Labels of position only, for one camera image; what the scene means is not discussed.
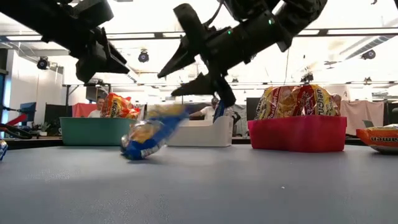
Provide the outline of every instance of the white bin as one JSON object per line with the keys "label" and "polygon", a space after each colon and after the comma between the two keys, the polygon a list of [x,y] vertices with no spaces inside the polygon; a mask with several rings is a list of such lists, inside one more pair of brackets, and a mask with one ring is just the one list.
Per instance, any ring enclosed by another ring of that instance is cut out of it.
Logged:
{"label": "white bin", "polygon": [[168,146],[227,147],[232,144],[233,119],[221,116],[216,122],[186,121],[170,138]]}

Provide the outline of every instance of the black robotic arm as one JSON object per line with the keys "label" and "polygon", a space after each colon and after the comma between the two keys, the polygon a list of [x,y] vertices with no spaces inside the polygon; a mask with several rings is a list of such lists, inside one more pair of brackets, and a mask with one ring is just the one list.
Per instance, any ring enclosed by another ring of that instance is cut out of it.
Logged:
{"label": "black robotic arm", "polygon": [[76,75],[88,82],[96,72],[128,73],[127,61],[106,39],[98,26],[113,18],[107,0],[12,0],[0,4],[0,12],[53,41],[79,59]]}
{"label": "black robotic arm", "polygon": [[276,0],[218,0],[239,25],[216,30],[211,22],[202,24],[189,4],[174,9],[185,37],[175,55],[165,65],[158,77],[165,77],[195,62],[200,55],[208,68],[208,74],[199,76],[175,90],[173,96],[214,95],[218,93],[225,105],[235,104],[235,96],[225,76],[228,70],[253,55],[277,43],[284,52],[292,44],[292,38],[317,19],[327,0],[285,0],[275,15],[271,13]]}

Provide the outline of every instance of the blue snack bag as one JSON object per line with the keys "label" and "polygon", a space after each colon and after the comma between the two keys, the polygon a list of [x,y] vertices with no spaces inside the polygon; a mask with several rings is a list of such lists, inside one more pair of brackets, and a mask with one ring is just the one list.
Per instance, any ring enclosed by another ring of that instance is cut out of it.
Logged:
{"label": "blue snack bag", "polygon": [[230,116],[234,114],[232,107],[226,108],[223,100],[217,104],[216,111],[214,113],[213,123],[216,122],[217,118],[220,116]]}
{"label": "blue snack bag", "polygon": [[181,121],[189,114],[182,105],[157,106],[148,118],[122,137],[122,155],[131,160],[145,159],[165,145]]}
{"label": "blue snack bag", "polygon": [[6,155],[8,149],[8,144],[5,142],[5,140],[0,140],[0,161],[4,158]]}
{"label": "blue snack bag", "polygon": [[216,111],[214,113],[213,123],[216,122],[217,118],[219,118],[220,116],[224,116],[224,114],[225,114],[225,105],[223,100],[220,100],[217,104]]}

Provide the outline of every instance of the snack bag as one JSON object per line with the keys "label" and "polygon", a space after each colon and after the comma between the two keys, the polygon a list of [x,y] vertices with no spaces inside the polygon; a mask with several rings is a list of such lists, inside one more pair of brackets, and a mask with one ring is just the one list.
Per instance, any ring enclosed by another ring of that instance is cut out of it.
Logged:
{"label": "snack bag", "polygon": [[145,159],[165,145],[180,122],[189,117],[183,105],[156,106],[147,119],[122,137],[121,152],[128,159]]}
{"label": "snack bag", "polygon": [[356,135],[377,151],[398,149],[398,126],[357,129]]}
{"label": "snack bag", "polygon": [[297,104],[298,86],[269,87],[264,90],[254,119],[286,118],[293,116]]}
{"label": "snack bag", "polygon": [[110,93],[105,98],[101,117],[136,119],[139,116],[139,108],[135,108],[130,100],[130,97],[123,98],[115,93]]}
{"label": "snack bag", "polygon": [[216,122],[217,118],[219,118],[220,116],[232,117],[233,113],[234,112],[233,112],[232,107],[225,108],[225,104],[224,104],[223,100],[220,100],[217,104],[217,107],[216,107],[216,110],[214,113],[213,123]]}
{"label": "snack bag", "polygon": [[8,144],[5,142],[5,140],[0,140],[0,161],[4,158],[6,155],[8,149]]}
{"label": "snack bag", "polygon": [[305,85],[298,90],[294,116],[298,116],[303,107],[305,115],[340,115],[333,97],[318,85]]}

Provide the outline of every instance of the man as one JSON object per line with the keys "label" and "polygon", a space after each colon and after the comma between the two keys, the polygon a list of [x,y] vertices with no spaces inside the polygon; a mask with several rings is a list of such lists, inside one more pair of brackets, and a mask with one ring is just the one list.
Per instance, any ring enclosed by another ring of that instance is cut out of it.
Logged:
{"label": "man", "polygon": [[337,105],[337,110],[340,113],[341,96],[339,94],[333,94],[332,97],[333,97],[333,101]]}
{"label": "man", "polygon": [[93,110],[88,117],[89,118],[100,118],[101,117],[101,109],[104,105],[105,100],[102,99],[100,96],[97,97],[97,109]]}
{"label": "man", "polygon": [[205,116],[206,121],[212,121],[215,113],[215,109],[218,103],[217,98],[211,99],[211,106],[206,106],[202,110],[194,112],[189,115],[190,118]]}

